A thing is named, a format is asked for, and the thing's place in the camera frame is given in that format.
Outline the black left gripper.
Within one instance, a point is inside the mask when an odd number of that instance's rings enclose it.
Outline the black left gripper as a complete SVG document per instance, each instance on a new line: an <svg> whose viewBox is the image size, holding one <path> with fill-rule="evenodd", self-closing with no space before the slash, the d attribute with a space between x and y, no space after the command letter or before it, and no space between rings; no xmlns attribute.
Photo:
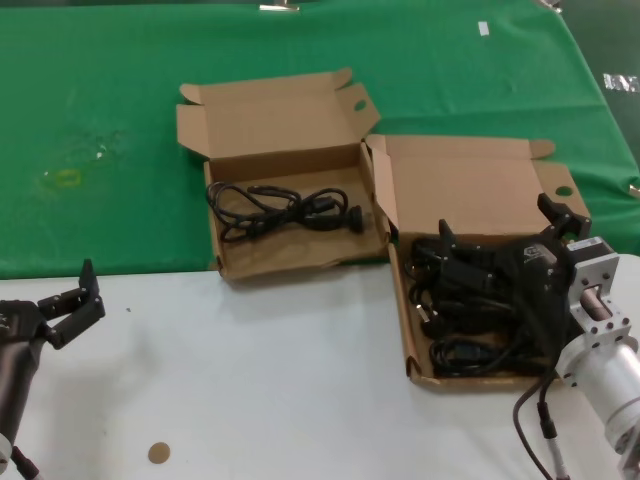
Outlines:
<svg viewBox="0 0 640 480"><path fill-rule="evenodd" d="M78 287L38 302L1 302L1 434L16 435L44 344L62 349L105 316L92 261Z"/></svg>

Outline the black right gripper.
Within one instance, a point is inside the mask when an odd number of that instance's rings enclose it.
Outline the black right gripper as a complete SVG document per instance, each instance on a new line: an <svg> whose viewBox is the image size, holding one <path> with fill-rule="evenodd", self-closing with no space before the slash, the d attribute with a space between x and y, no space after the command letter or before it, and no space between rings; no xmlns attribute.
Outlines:
<svg viewBox="0 0 640 480"><path fill-rule="evenodd" d="M545 193L538 196L537 207L549 223L537 238L516 238L496 248L460 244L440 219L440 275L479 294L498 293L512 305L544 356L556 360L569 329L572 274L566 244L588 237L590 219Z"/></svg>

